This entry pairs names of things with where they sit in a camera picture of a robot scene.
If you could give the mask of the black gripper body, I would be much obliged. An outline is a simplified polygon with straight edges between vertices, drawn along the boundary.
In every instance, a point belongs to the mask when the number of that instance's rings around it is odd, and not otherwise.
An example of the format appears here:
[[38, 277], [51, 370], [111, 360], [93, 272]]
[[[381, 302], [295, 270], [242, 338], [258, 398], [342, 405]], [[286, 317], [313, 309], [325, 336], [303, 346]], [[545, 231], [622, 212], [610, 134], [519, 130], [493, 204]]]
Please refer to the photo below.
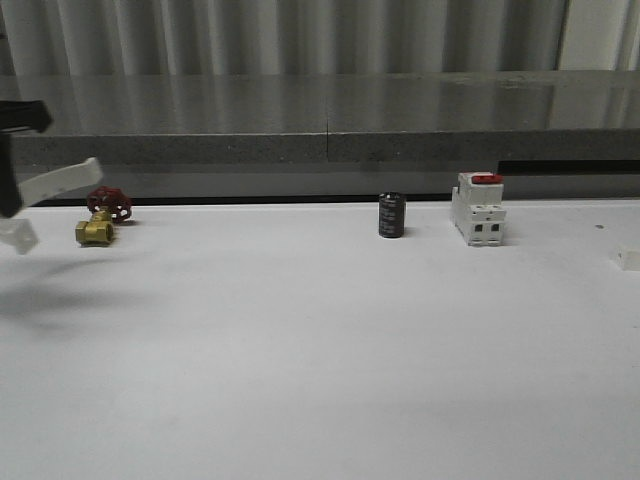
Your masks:
[[11, 160], [11, 134], [16, 131], [44, 132], [52, 123], [41, 100], [1, 101], [1, 217], [12, 218], [23, 206]]

